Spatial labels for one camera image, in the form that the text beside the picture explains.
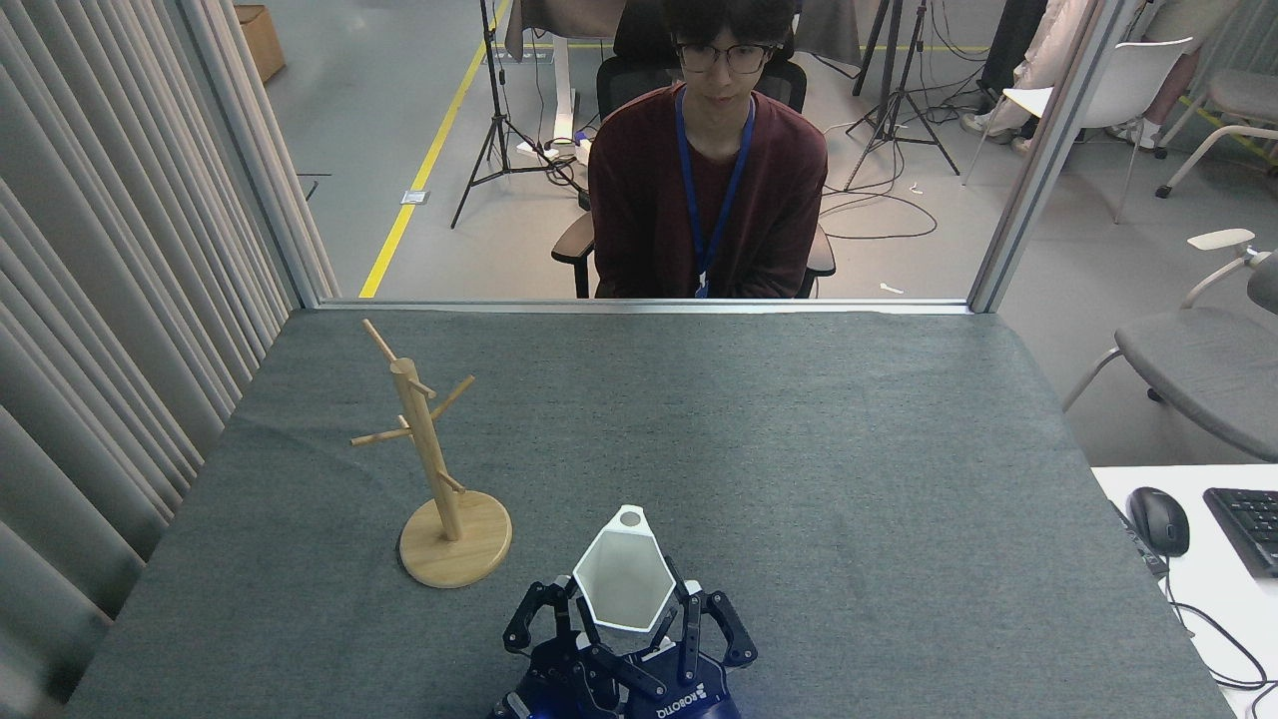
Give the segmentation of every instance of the gray floor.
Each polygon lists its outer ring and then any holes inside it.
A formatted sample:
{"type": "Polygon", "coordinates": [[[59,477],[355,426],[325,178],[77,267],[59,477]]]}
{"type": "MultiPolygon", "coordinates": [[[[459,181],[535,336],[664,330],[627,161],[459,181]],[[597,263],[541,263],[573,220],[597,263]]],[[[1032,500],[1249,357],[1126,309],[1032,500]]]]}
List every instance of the gray floor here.
{"type": "MultiPolygon", "coordinates": [[[[989,43],[1002,10],[998,0],[929,5],[928,51],[915,61],[910,88],[961,80],[979,68],[979,63],[946,50],[930,20],[952,45],[975,50],[989,43]]],[[[550,248],[580,209],[574,192],[552,185],[544,175],[509,175],[474,188],[458,227],[449,229],[492,115],[486,65],[478,68],[464,95],[459,89],[481,47],[475,0],[435,0],[429,5],[272,0],[268,6],[288,60],[267,83],[268,96],[298,171],[317,174],[303,180],[307,186],[318,183],[311,208],[345,295],[357,296],[372,286],[368,278],[400,215],[400,198],[413,186],[437,135],[443,142],[422,185],[429,198],[414,208],[376,285],[376,296],[573,295],[571,271],[551,259],[550,248]],[[441,125],[450,117],[454,97],[461,98],[460,106],[443,137],[441,125]]],[[[874,6],[859,4],[863,36],[874,6]]],[[[505,17],[500,3],[498,10],[505,17]]],[[[907,13],[906,23],[912,19],[907,13]]],[[[538,49],[548,45],[548,37],[538,41],[538,49]]],[[[573,78],[581,93],[579,124],[594,114],[593,75],[606,52],[598,43],[573,42],[573,78]]],[[[810,55],[800,54],[796,61],[809,77],[804,114],[822,129],[860,117],[877,101],[879,60],[872,63],[860,97],[851,95],[850,80],[810,55]]],[[[514,125],[525,134],[548,138],[555,102],[551,65],[507,61],[502,70],[502,102],[514,125]]],[[[929,103],[939,103],[951,89],[928,92],[929,103]]],[[[921,93],[915,97],[923,103],[921,93]]],[[[916,120],[905,124],[906,135],[924,137],[916,120]]],[[[962,133],[956,121],[935,128],[958,167],[966,169],[976,138],[962,133]]],[[[1068,392],[1109,346],[1118,322],[1174,307],[1195,281],[1228,258],[1197,252],[1185,238],[1247,226],[1260,235],[1258,245],[1274,246],[1270,227],[1278,190],[1263,174],[1264,161],[1237,146],[1220,146],[1173,197],[1153,197],[1153,189],[1209,130],[1205,120],[1195,120],[1168,160],[1137,157],[1121,225],[1111,221],[1111,211],[1122,185],[1127,146],[1100,135],[1071,152],[999,309],[1058,393],[1068,392]]],[[[850,138],[842,128],[833,128],[827,137],[829,184],[843,188],[868,129],[859,128],[850,138]]],[[[518,153],[512,157],[518,165],[530,163],[518,153]]],[[[895,163],[904,162],[889,192],[898,199],[861,195],[860,202],[838,208],[854,197],[827,198],[822,225],[850,239],[833,240],[838,271],[820,281],[819,296],[966,296],[1020,161],[1006,147],[989,147],[964,186],[937,147],[901,143],[900,155],[891,146],[870,153],[852,184],[886,180],[895,163]],[[937,227],[928,231],[933,217],[937,227]],[[870,239],[879,235],[891,236],[870,239]]],[[[481,171],[488,171],[488,165],[481,171]]],[[[1240,291],[1241,281],[1231,280],[1205,301],[1233,304],[1240,291]]],[[[1121,363],[1102,374],[1068,419],[1094,466],[1250,461],[1145,400],[1143,383],[1121,363]]]]}

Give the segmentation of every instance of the round wooden base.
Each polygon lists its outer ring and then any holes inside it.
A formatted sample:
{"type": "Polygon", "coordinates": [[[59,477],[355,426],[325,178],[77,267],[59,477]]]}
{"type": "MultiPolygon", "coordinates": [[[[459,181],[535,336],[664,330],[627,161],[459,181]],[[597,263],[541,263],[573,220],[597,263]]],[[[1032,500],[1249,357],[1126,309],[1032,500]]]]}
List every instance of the round wooden base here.
{"type": "Polygon", "coordinates": [[[512,530],[500,502],[466,492],[458,496],[458,516],[463,529],[458,541],[443,535],[433,499],[409,517],[400,534],[400,559],[414,580],[431,587],[464,587],[487,577],[506,558],[512,530]]]}

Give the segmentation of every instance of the yellow floor line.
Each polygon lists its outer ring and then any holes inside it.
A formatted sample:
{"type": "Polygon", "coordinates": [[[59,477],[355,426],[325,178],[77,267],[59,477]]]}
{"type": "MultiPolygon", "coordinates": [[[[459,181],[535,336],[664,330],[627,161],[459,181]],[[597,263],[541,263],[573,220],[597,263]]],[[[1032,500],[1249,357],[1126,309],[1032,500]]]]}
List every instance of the yellow floor line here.
{"type": "MultiPolygon", "coordinates": [[[[501,8],[497,9],[497,17],[493,19],[495,26],[501,23],[501,17],[509,6],[510,0],[504,0],[501,8]]],[[[458,110],[461,109],[461,101],[465,100],[466,91],[470,89],[470,83],[474,82],[475,73],[479,70],[479,64],[483,63],[483,59],[484,47],[481,43],[475,50],[474,57],[470,60],[470,66],[466,68],[466,74],[461,78],[461,84],[458,86],[458,91],[452,95],[449,111],[443,114],[443,121],[440,123],[440,129],[435,133],[435,139],[431,140],[431,148],[427,149],[426,158],[422,160],[422,166],[417,170],[417,176],[413,178],[413,186],[410,189],[419,190],[426,186],[426,180],[431,176],[431,170],[435,169],[435,161],[438,160],[440,151],[443,149],[443,142],[449,138],[449,132],[452,130],[452,123],[458,119],[458,110]]],[[[413,209],[417,207],[417,204],[400,206],[395,223],[391,225],[391,231],[386,235],[386,241],[382,243],[382,250],[377,253],[373,268],[368,271],[368,278],[364,280],[364,286],[359,290],[359,296],[377,296],[377,287],[381,286],[382,277],[386,276],[386,269],[391,264],[391,258],[395,257],[395,250],[404,236],[408,221],[413,217],[413,209]]]]}

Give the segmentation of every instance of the keyboard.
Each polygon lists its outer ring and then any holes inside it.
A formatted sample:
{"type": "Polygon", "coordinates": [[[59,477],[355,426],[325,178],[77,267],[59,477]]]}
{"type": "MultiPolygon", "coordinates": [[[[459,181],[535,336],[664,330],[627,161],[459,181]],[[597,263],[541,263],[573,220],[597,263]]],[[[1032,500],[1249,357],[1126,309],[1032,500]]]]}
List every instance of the keyboard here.
{"type": "Polygon", "coordinates": [[[1213,488],[1203,501],[1251,576],[1278,577],[1278,490],[1213,488]]]}

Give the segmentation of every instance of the glasses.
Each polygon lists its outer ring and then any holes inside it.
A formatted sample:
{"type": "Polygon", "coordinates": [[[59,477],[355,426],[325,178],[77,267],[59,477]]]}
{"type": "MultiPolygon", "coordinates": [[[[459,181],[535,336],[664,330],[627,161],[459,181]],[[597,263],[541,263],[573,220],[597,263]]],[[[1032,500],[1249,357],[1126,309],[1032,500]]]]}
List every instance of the glasses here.
{"type": "Polygon", "coordinates": [[[712,45],[677,45],[679,59],[690,73],[704,73],[714,66],[720,55],[727,55],[727,68],[737,74],[753,74],[763,68],[774,47],[767,45],[734,45],[720,50],[712,45]]]}

